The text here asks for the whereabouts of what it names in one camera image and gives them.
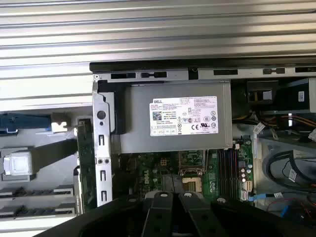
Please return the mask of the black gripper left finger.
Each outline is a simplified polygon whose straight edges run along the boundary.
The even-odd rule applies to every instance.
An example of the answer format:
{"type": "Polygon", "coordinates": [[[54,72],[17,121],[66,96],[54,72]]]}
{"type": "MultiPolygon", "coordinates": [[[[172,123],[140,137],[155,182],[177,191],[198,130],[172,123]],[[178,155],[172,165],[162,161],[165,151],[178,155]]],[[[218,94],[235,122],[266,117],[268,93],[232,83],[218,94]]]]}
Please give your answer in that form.
{"type": "Polygon", "coordinates": [[[40,237],[169,237],[174,175],[163,175],[162,190],[140,200],[121,196],[39,234],[40,237]]]}

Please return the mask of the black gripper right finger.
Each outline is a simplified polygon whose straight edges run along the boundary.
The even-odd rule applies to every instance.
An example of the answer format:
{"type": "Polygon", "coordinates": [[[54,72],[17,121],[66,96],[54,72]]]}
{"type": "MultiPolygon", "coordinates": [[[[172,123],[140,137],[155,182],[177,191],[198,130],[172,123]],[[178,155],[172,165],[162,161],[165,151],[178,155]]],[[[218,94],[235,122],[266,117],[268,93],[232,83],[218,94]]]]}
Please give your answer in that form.
{"type": "Polygon", "coordinates": [[[249,204],[220,197],[207,202],[200,193],[186,191],[174,175],[174,191],[184,209],[184,227],[195,237],[314,237],[315,230],[265,212],[249,204]]]}

